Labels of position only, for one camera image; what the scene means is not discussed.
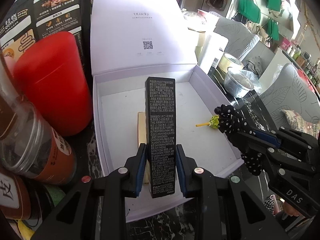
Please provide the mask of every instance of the jar label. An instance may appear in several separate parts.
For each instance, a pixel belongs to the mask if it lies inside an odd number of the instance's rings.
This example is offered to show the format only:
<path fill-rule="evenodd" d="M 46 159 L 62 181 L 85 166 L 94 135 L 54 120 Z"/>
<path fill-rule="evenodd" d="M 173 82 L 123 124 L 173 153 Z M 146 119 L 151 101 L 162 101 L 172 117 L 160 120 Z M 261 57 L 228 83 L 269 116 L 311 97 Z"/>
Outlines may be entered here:
<path fill-rule="evenodd" d="M 55 185 L 63 185 L 69 182 L 76 157 L 70 145 L 54 129 L 52 129 L 52 142 L 48 162 L 43 171 L 34 179 Z"/>
<path fill-rule="evenodd" d="M 66 142 L 65 139 L 62 138 L 60 134 L 58 134 L 55 129 L 52 129 L 53 137 L 56 141 L 56 144 L 61 152 L 63 152 L 65 155 L 70 155 L 71 154 L 71 147 L 70 145 Z"/>
<path fill-rule="evenodd" d="M 14 180 L 0 173 L 0 206 L 19 208 L 19 197 Z"/>
<path fill-rule="evenodd" d="M 0 95 L 0 140 L 7 137 L 17 117 L 16 113 Z"/>

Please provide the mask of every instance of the qr code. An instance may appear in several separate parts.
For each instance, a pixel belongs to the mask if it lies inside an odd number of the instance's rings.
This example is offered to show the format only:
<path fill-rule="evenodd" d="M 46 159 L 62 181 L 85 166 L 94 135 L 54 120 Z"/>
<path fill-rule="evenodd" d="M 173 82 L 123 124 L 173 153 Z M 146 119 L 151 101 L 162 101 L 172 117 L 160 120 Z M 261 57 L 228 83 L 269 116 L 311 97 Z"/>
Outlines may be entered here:
<path fill-rule="evenodd" d="M 153 49 L 152 41 L 144 41 L 143 48 L 144 49 Z"/>

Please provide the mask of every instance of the white gift box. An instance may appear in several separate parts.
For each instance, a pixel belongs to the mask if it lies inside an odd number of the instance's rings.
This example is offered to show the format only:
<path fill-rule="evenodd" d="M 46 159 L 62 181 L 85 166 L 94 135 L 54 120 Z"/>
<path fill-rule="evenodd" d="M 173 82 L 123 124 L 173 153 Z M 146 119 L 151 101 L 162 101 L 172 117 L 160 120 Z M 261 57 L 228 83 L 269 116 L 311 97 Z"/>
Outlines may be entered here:
<path fill-rule="evenodd" d="M 145 111 L 148 76 L 176 80 L 177 144 L 186 156 L 220 177 L 242 165 L 239 150 L 224 134 L 195 127 L 209 121 L 215 107 L 230 103 L 196 65 L 186 33 L 176 0 L 93 0 L 93 110 L 104 176 L 137 153 L 137 113 Z M 155 199 L 144 184 L 138 198 L 126 199 L 127 222 L 186 201 L 178 180 L 174 194 Z"/>

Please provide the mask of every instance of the screw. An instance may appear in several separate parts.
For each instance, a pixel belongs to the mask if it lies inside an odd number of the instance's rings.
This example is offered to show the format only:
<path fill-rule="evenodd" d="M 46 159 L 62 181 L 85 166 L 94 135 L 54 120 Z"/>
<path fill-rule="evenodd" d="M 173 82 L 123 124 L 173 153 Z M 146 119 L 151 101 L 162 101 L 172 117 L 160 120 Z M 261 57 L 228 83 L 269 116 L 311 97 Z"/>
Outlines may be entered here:
<path fill-rule="evenodd" d="M 91 177 L 90 177 L 90 176 L 83 176 L 82 179 L 81 179 L 81 181 L 82 181 L 83 183 L 87 183 L 87 182 L 89 182 L 90 180 L 91 180 Z"/>
<path fill-rule="evenodd" d="M 240 178 L 239 178 L 238 176 L 232 176 L 232 177 L 231 177 L 231 181 L 232 181 L 233 183 L 238 183 L 238 182 L 240 181 Z"/>
<path fill-rule="evenodd" d="M 204 172 L 204 170 L 202 168 L 200 168 L 200 167 L 195 168 L 195 173 L 202 174 L 203 172 Z"/>
<path fill-rule="evenodd" d="M 120 174 L 125 174 L 125 173 L 128 172 L 128 169 L 127 169 L 126 167 L 121 167 L 121 168 L 118 169 L 118 172 L 119 172 Z"/>
<path fill-rule="evenodd" d="M 284 169 L 282 169 L 282 168 L 281 168 L 281 169 L 279 169 L 279 174 L 280 174 L 280 175 L 284 175 L 284 174 L 285 174 L 285 170 L 284 170 Z"/>

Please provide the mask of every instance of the small yellow umbrella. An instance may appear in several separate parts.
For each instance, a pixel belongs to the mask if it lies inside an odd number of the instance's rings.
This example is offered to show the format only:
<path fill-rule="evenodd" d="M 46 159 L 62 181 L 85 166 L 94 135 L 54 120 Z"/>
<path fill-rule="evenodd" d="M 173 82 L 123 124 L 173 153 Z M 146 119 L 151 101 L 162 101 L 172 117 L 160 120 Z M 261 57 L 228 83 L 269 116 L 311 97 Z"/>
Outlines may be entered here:
<path fill-rule="evenodd" d="M 214 115 L 213 117 L 211 117 L 209 122 L 196 124 L 196 127 L 205 126 L 205 125 L 210 126 L 210 127 L 214 128 L 214 129 L 217 129 L 218 125 L 219 125 L 219 116 L 218 115 Z"/>

